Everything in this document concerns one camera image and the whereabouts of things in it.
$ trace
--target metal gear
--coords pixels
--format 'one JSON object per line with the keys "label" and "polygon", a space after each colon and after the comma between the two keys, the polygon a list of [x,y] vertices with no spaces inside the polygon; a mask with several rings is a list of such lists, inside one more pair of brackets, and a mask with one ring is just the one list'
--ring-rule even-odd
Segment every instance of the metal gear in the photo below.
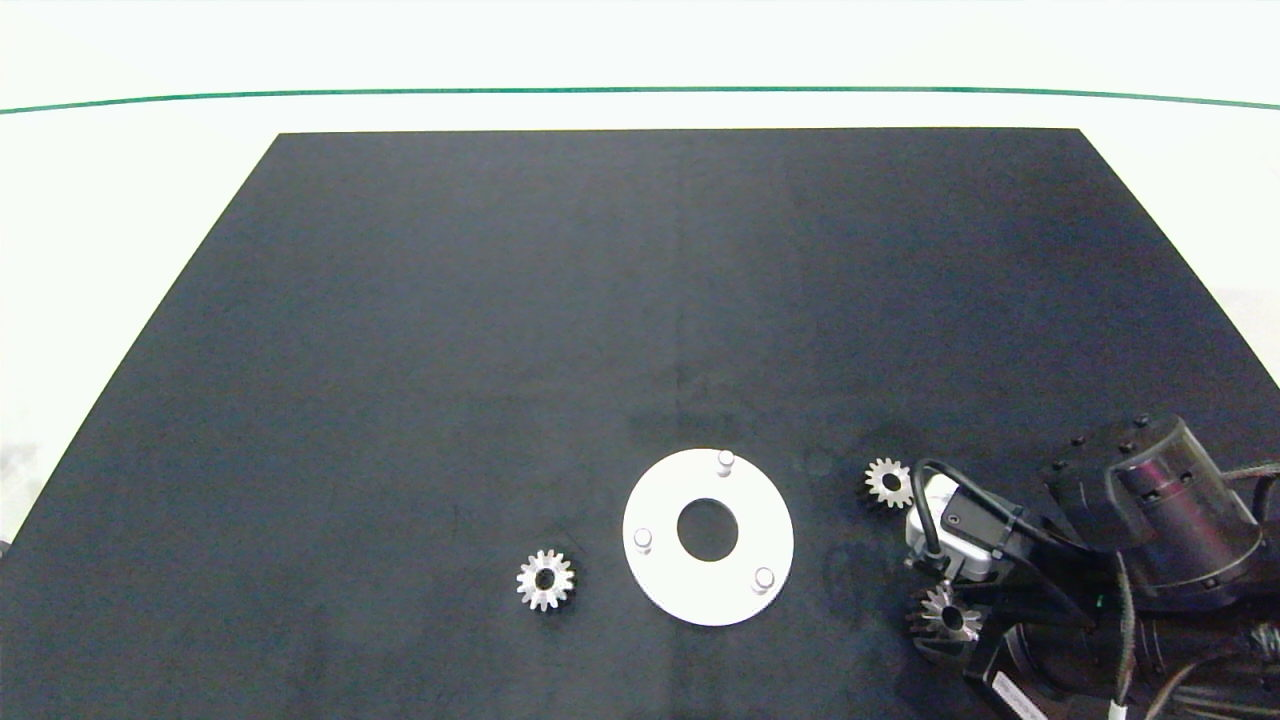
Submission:
{"label": "metal gear", "polygon": [[961,602],[951,583],[941,583],[924,591],[916,618],[923,624],[920,629],[924,633],[942,639],[974,642],[982,632],[982,612],[970,610]]}
{"label": "metal gear", "polygon": [[568,569],[564,553],[554,550],[539,550],[530,555],[529,562],[520,566],[516,575],[516,592],[524,594],[521,603],[527,602],[530,610],[547,612],[547,607],[559,607],[568,601],[573,589],[573,570]]}
{"label": "metal gear", "polygon": [[[897,489],[890,489],[886,478],[897,480]],[[911,469],[897,460],[878,457],[867,468],[867,492],[877,501],[890,507],[911,505]]]}

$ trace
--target white floor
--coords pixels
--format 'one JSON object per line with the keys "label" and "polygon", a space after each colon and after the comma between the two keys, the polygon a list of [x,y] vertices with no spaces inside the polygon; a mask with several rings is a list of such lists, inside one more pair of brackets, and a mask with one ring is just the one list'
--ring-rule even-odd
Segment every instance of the white floor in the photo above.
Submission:
{"label": "white floor", "polygon": [[[1280,5],[1224,3],[10,1],[0,109],[293,88],[695,85],[1280,104],[1276,27]],[[276,133],[887,126],[1082,128],[1280,377],[1280,110],[886,92],[238,97],[0,114],[0,541]]]}

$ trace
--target white label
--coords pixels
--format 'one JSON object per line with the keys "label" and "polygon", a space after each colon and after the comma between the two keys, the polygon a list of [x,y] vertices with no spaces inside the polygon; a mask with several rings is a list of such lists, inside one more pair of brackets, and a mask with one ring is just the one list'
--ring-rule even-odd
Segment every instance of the white label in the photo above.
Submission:
{"label": "white label", "polygon": [[1048,716],[1041,708],[1036,707],[1032,698],[1027,697],[1027,693],[1015,685],[1009,679],[1009,675],[996,671],[996,680],[991,683],[991,687],[1005,701],[1005,705],[1012,708],[1023,720],[1048,720]]}

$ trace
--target green line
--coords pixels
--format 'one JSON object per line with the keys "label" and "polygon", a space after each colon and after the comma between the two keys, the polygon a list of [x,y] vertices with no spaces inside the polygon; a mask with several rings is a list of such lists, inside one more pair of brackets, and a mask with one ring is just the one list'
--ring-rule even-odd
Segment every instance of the green line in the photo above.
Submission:
{"label": "green line", "polygon": [[1212,97],[1181,97],[1178,95],[1147,95],[1142,92],[1105,92],[1098,90],[1052,90],[1037,87],[923,87],[923,86],[858,86],[858,85],[762,85],[762,86],[621,86],[621,87],[379,87],[339,90],[248,90],[242,92],[189,92],[183,95],[145,95],[141,97],[115,97],[87,100],[84,102],[56,102],[26,108],[0,108],[0,115],[42,113],[46,110],[72,110],[76,108],[102,108],[105,105],[133,105],[136,102],[172,102],[175,100],[225,100],[230,97],[297,97],[334,95],[593,95],[640,92],[948,92],[974,95],[1055,95],[1064,97],[1103,97],[1110,100],[1149,100],[1155,102],[1183,102],[1188,105],[1219,105],[1224,108],[1249,108],[1254,110],[1280,110],[1280,104],[1251,102],[1247,100],[1217,100]]}

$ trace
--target gear center hole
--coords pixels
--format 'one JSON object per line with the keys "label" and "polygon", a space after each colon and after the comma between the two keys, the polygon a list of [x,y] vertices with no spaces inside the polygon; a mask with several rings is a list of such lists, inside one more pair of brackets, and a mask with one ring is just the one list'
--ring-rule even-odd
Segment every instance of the gear center hole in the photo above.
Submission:
{"label": "gear center hole", "polygon": [[954,605],[943,607],[942,624],[946,625],[947,629],[952,632],[964,628],[964,612],[960,612],[960,609]]}
{"label": "gear center hole", "polygon": [[689,555],[714,562],[737,546],[737,519],[723,502],[704,497],[680,511],[676,533]]}
{"label": "gear center hole", "polygon": [[556,571],[543,568],[534,575],[534,585],[540,591],[549,591],[556,584]]}

